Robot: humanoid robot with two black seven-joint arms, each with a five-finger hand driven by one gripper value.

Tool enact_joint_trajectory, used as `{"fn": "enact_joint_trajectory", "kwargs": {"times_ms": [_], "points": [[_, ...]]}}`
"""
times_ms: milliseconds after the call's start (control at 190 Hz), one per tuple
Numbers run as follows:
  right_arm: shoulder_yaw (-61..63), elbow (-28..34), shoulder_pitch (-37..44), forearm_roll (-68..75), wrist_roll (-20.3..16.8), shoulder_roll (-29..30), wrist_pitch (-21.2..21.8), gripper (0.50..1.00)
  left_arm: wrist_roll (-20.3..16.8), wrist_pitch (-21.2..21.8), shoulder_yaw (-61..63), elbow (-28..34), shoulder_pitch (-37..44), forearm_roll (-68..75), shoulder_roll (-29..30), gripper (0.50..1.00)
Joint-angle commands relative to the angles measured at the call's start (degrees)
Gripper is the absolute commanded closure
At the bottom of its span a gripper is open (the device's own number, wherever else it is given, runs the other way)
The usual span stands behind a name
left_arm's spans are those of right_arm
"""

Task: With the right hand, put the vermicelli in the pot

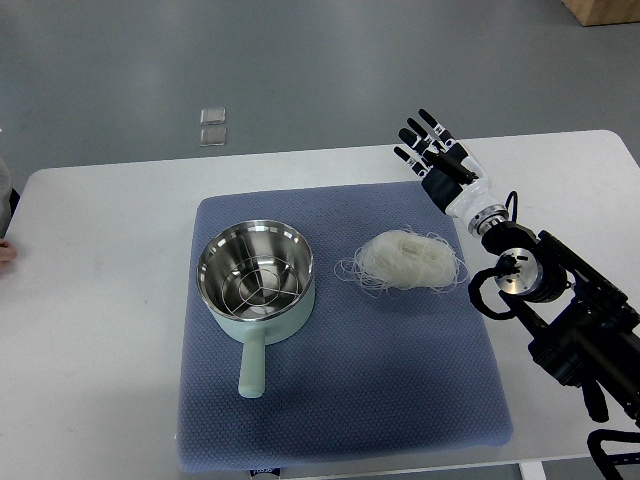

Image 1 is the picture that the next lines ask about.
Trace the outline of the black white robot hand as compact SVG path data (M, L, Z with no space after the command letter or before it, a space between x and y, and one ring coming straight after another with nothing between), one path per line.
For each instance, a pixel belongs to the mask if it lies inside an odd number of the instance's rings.
M410 167L436 207L475 229L480 221L506 215L491 183L471 152L428 111L418 110L399 130L394 153Z

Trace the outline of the person's hand at edge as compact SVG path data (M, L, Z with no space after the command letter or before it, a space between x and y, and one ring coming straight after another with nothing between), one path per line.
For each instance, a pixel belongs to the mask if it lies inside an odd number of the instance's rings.
M0 267L7 267L18 256L16 247L6 239L0 239Z

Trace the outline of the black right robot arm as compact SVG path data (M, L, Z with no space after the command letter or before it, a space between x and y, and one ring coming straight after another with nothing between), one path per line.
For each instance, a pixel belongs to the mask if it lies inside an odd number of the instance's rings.
M496 264L472 278L472 305L484 316L516 318L532 360L560 385L581 390L589 417L609 419L613 398L639 419L638 312L627 296L547 231L517 223L518 196L472 215L470 232Z

